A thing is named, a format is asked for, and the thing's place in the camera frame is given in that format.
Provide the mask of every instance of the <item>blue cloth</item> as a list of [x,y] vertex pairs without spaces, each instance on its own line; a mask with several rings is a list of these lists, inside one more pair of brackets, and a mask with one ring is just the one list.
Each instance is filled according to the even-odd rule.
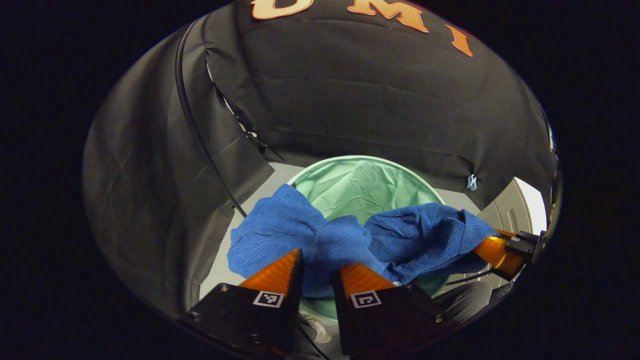
[[470,251],[492,235],[497,233],[468,211],[434,203],[379,213],[364,226],[355,216],[329,221],[283,185],[231,230],[227,258],[229,269],[247,278],[302,249],[304,296],[327,297],[333,294],[331,274],[353,263],[403,284],[430,272],[478,271],[486,262]]

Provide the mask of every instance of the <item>black cable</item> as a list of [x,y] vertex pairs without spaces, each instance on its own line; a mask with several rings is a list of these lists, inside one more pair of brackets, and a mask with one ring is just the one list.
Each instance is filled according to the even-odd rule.
[[184,114],[184,118],[189,125],[189,129],[191,130],[193,139],[195,140],[196,144],[198,144],[198,148],[200,149],[200,152],[202,153],[202,156],[207,163],[207,167],[216,177],[216,179],[220,183],[220,186],[222,186],[223,190],[227,194],[227,197],[229,198],[229,200],[231,200],[231,203],[233,203],[240,214],[246,218],[246,213],[244,212],[242,206],[240,206],[236,198],[233,196],[233,194],[231,194],[231,191],[229,191],[225,182],[222,180],[222,175],[216,167],[216,164],[213,162],[213,159],[211,158],[211,155],[209,154],[209,151],[204,144],[204,140],[202,140],[202,135],[200,134],[198,126],[193,119],[193,114],[191,113],[191,107],[189,106],[189,101],[187,100],[187,92],[184,89],[184,77],[182,76],[182,55],[184,54],[184,45],[187,42],[187,36],[191,32],[191,28],[193,28],[196,21],[198,20],[194,20],[184,32],[182,39],[180,39],[180,44],[178,45],[178,51],[175,55],[175,84],[178,90],[178,98],[180,99],[180,105],[182,106],[182,113]]
[[307,333],[305,332],[305,330],[302,328],[302,324],[300,323],[300,321],[298,321],[298,326],[300,327],[300,331],[302,332],[302,335],[305,336],[305,338],[307,338],[307,340],[309,340],[309,343],[311,344],[311,346],[314,347],[314,349],[317,351],[318,354],[320,354],[320,356],[322,356],[322,358],[324,360],[331,360],[327,355],[324,354],[324,352],[322,352],[318,346],[316,346],[316,344],[314,343],[313,340],[311,340],[311,338],[309,337],[309,335],[307,335]]
[[460,279],[460,280],[456,280],[456,281],[448,282],[448,283],[446,283],[445,285],[459,284],[459,283],[461,283],[461,282],[465,282],[465,281],[469,281],[469,280],[477,279],[478,277],[482,277],[482,276],[485,276],[485,275],[490,274],[490,273],[491,273],[491,270],[487,270],[487,271],[485,271],[485,272],[481,272],[480,274],[473,275],[473,276],[467,277],[467,278],[465,278],[465,279]]

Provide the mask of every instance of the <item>green laundry basket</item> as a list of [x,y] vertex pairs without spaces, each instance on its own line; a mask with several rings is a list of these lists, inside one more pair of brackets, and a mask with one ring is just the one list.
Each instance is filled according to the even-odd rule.
[[[373,214],[405,206],[437,202],[442,198],[411,170],[372,156],[341,156],[315,163],[294,176],[294,186],[325,218],[355,215],[364,225]],[[416,284],[433,296],[449,277],[419,277]],[[337,320],[333,297],[303,297],[300,306],[316,315]]]

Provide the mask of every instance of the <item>person's leg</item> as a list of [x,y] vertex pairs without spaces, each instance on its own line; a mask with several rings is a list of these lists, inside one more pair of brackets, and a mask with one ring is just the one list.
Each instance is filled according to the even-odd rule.
[[491,291],[488,282],[474,281],[451,289],[433,300],[442,306],[453,320],[461,323],[489,304]]

